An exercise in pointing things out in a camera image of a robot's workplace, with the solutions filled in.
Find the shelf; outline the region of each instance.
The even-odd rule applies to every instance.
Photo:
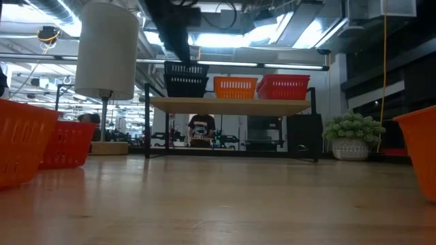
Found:
[[[291,116],[311,107],[310,101],[267,99],[150,98],[165,113]]]

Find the ceiling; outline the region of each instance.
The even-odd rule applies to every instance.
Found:
[[[57,26],[57,22],[52,16],[41,14],[35,8],[26,4],[32,0],[5,0],[7,4],[3,6],[3,15],[0,25],[0,52],[16,54],[41,54],[47,46],[35,38],[36,33],[43,26]],[[70,6],[72,11],[80,13],[81,8],[92,1],[105,0],[63,0]],[[142,30],[139,31],[140,41],[138,43],[138,56],[144,58],[175,59],[173,53],[166,50],[159,35],[154,29],[154,24],[147,17],[146,12],[142,12],[144,5],[142,0],[107,0],[112,4],[117,4],[128,9],[135,14],[138,21],[142,23]],[[342,0],[315,0],[317,4],[296,5],[299,1],[288,0],[233,0],[238,13],[238,24],[228,33],[223,30],[211,29],[207,23],[202,22],[202,26],[189,30],[189,41],[193,44],[191,55],[193,59],[202,61],[234,61],[252,63],[297,63],[305,65],[325,65],[325,57],[320,55],[314,46],[323,40],[332,30],[341,24],[344,17],[349,14],[344,13]],[[232,18],[234,12],[230,7],[218,0],[200,0],[198,6],[203,11],[204,16],[214,20],[218,25],[222,24],[222,16]],[[270,8],[276,24],[254,28],[253,16],[260,10]],[[390,21],[394,29],[400,29],[407,23],[407,18],[395,18]],[[334,52],[353,52],[371,45],[376,42],[383,33],[383,22],[380,18],[359,19],[358,24],[365,27],[367,31],[352,38],[341,39],[334,33],[319,48],[331,49]],[[49,49],[48,54],[77,56],[78,37],[68,35],[64,30],[56,45]],[[20,88],[27,76],[36,66],[34,63],[20,63],[7,61],[12,72],[12,91]],[[275,73],[274,69],[257,69],[242,67],[218,67],[210,68],[211,74],[240,74],[263,76],[264,74]],[[75,77],[75,65],[62,64],[39,64],[32,74],[34,78],[49,80],[49,86],[36,87],[26,84],[22,86],[19,93],[14,95],[14,100],[39,103],[40,106],[52,108],[55,100],[56,81],[62,81],[66,77]],[[136,98],[132,101],[120,101],[119,104],[130,106],[130,112],[124,112],[122,108],[116,108],[116,115],[119,113],[131,118],[130,123],[135,124],[138,113],[142,110],[139,105],[140,88],[145,82],[152,83],[159,88],[158,84],[163,84],[163,70],[161,66],[138,64],[137,67],[137,88]],[[35,99],[29,99],[28,93],[33,93]],[[96,112],[101,105],[100,101],[88,99],[81,101],[73,98],[74,94],[65,92],[62,96],[61,110],[65,110],[67,116],[74,117],[84,112]]]

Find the exposed ductwork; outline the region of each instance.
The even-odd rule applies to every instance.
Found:
[[[25,0],[37,11],[51,17],[53,22],[65,33],[79,37],[82,23],[76,15],[78,11],[70,2],[64,0]]]

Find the orange basket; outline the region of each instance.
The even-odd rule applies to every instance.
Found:
[[[83,166],[96,126],[93,123],[58,121],[39,169]]]
[[[61,114],[0,99],[0,188],[32,180]]]
[[[399,122],[422,194],[436,201],[436,106],[394,118]]]
[[[220,99],[253,99],[257,82],[257,78],[213,78],[215,94]]]

